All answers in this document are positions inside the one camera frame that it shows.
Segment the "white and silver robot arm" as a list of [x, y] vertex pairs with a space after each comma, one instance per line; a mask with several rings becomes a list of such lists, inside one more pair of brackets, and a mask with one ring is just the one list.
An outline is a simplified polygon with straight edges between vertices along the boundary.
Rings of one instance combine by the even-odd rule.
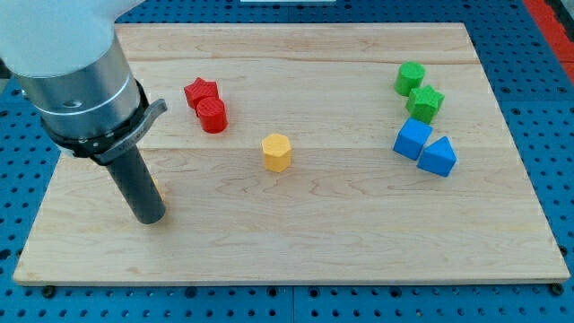
[[167, 106], [148, 102], [115, 21], [140, 0], [1, 3], [1, 58], [51, 139], [100, 165], [135, 148]]

